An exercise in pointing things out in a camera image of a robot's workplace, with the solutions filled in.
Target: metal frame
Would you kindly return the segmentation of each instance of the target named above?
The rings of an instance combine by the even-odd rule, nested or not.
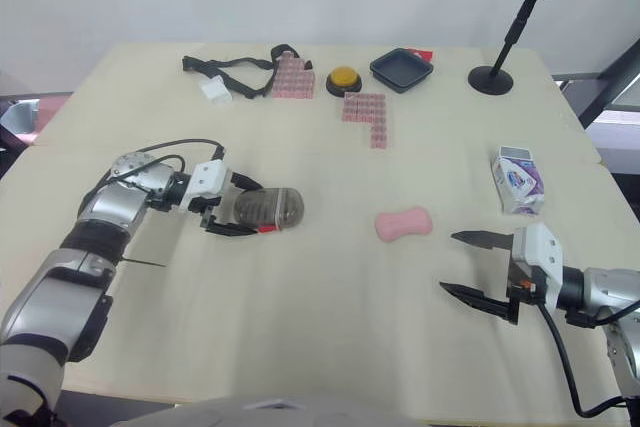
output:
[[[640,39],[598,76],[607,86],[580,114],[580,123],[586,129],[613,102],[640,72]]]

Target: black strap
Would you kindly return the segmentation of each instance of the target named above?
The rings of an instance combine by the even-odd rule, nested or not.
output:
[[[292,52],[294,57],[300,57],[298,55],[298,52],[296,52],[296,50],[290,45],[280,44],[271,49],[271,61],[264,59],[254,59],[253,57],[242,57],[240,59],[227,61],[209,60],[205,62],[204,60],[185,55],[182,58],[182,70],[184,70],[185,72],[199,72],[206,75],[210,79],[212,79],[216,75],[219,75],[220,77],[222,77],[224,85],[227,87],[227,89],[238,92],[239,94],[244,95],[247,99],[253,99],[258,95],[266,96],[269,93],[269,91],[271,90],[271,86],[273,85],[273,80],[276,76],[276,72],[278,71],[278,58],[287,51]],[[252,89],[248,85],[237,81],[221,69],[222,67],[233,67],[234,65],[241,64],[243,62],[248,62],[263,70],[273,69],[273,73],[271,74],[271,77],[264,87],[260,89]],[[313,68],[313,65],[310,61],[308,61],[305,63],[304,68],[308,70]]]

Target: tissue box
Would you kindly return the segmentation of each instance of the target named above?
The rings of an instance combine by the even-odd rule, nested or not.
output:
[[[535,215],[540,212],[544,184],[529,150],[500,147],[492,171],[504,213]]]

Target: pink building blocks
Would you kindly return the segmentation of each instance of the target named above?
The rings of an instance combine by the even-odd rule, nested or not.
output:
[[[345,93],[342,120],[371,124],[371,148],[387,148],[387,112],[384,94]]]
[[[280,99],[312,99],[315,74],[304,70],[304,60],[284,52],[278,61],[271,96]]]

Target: pink sponge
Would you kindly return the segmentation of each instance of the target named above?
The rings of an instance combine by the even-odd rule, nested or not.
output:
[[[407,234],[428,234],[433,230],[433,221],[426,209],[414,207],[397,214],[378,214],[376,230],[382,240],[391,242]]]

